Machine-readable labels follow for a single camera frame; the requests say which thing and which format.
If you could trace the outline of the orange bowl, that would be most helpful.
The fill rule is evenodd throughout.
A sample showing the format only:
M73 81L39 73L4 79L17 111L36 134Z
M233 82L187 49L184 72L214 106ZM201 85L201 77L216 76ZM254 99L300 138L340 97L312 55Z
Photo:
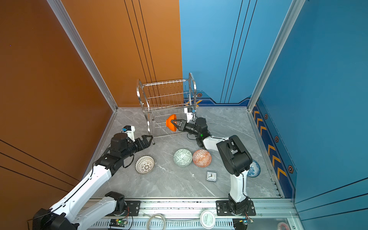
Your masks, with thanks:
M172 123L173 120L176 120L176 114L172 114L170 115L167 120L166 120L166 127L169 128L170 131L176 132L177 128L176 126Z

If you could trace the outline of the silver wire dish rack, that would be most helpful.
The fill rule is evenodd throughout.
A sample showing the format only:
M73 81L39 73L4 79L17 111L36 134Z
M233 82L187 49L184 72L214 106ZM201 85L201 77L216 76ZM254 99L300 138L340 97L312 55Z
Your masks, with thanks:
M187 78L142 83L138 80L137 96L147 123L148 134L153 137L175 135L166 127L167 118L176 114L177 119L186 119L184 108L197 107L197 87L194 76Z

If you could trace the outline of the blue white floral bowl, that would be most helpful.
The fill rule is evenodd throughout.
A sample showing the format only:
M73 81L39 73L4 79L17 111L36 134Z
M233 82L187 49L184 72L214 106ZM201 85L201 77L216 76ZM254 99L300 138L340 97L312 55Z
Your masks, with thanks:
M248 170L247 176L251 178L258 177L261 172L261 167L259 163L256 160L253 160L253 162L250 164L250 168Z

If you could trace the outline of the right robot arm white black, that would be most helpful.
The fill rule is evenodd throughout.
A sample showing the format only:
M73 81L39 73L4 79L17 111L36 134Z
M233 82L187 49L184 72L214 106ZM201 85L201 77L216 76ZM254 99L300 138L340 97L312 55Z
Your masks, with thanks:
M166 126L172 131L182 131L195 136L197 145L206 150L219 152L226 170L230 173L231 189L228 207L219 216L255 216L255 206L246 192L246 179L253 163L253 158L238 136L219 138L211 135L205 118L197 118L188 123L176 119L175 115L166 120Z

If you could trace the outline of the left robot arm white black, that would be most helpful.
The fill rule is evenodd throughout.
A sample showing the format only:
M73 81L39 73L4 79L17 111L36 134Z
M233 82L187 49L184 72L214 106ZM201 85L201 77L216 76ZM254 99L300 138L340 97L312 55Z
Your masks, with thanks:
M28 226L32 230L87 230L108 214L128 212L125 196L108 192L100 201L82 211L93 194L120 168L126 168L126 158L147 149L153 137L143 135L133 139L133 131L120 132L111 138L110 146L93 164L91 171L60 201L49 209L40 209Z

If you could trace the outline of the white black lattice bowl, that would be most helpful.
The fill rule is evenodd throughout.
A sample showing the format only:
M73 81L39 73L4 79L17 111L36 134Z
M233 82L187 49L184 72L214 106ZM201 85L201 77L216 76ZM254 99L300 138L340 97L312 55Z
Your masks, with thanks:
M155 166L155 161L151 156L142 156L140 157L136 164L135 164L135 169L136 172L139 174L148 174L150 173L153 168Z

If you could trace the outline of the green patterned bowl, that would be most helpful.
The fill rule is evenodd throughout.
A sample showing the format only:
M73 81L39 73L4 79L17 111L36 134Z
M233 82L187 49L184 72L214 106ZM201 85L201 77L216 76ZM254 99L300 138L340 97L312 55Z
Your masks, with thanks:
M173 156L174 163L179 167L187 167L191 164L193 155L188 149L179 149Z

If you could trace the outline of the red patterned bowl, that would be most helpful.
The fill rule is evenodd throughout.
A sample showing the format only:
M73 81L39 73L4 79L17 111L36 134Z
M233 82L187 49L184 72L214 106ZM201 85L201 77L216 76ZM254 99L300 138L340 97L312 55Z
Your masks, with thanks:
M193 154L193 162L197 167L208 167L212 162L211 154L205 149L199 149Z

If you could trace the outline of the small square clock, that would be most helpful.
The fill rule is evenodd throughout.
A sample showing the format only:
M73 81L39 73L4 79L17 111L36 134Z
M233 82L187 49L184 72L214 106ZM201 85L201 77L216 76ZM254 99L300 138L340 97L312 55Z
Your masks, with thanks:
M213 171L207 171L206 180L210 182L217 181L217 173Z

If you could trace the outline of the green circuit board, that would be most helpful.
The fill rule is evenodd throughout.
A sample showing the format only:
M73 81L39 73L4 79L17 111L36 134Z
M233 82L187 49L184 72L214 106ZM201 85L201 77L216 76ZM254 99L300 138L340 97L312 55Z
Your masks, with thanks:
M109 228L118 227L124 228L128 224L126 219L110 219Z

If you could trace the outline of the right circuit board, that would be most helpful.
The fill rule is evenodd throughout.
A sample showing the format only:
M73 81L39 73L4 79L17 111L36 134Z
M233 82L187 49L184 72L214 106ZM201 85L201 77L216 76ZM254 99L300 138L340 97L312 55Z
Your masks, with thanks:
M242 223L243 223L243 225L249 225L251 223L254 223L254 220L247 216L247 217L242 219Z

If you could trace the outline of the pink round object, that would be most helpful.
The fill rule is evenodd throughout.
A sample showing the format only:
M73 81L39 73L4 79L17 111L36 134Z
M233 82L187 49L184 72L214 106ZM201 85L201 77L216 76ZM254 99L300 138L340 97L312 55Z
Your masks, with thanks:
M290 230L290 227L285 222L279 222L278 223L278 230Z

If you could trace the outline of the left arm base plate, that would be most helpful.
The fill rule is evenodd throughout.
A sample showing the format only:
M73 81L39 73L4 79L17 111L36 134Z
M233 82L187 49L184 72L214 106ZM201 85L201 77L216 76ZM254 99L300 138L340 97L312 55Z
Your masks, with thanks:
M128 200L125 201L125 208L122 211L116 211L113 213L114 216L133 216L137 217L140 212L141 201L139 200Z

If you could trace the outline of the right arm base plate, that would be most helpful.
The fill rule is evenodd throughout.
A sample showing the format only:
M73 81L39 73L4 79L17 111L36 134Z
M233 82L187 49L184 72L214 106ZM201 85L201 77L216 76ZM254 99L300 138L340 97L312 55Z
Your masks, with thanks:
M252 200L244 200L236 203L230 200L216 201L218 216L256 216L255 206Z

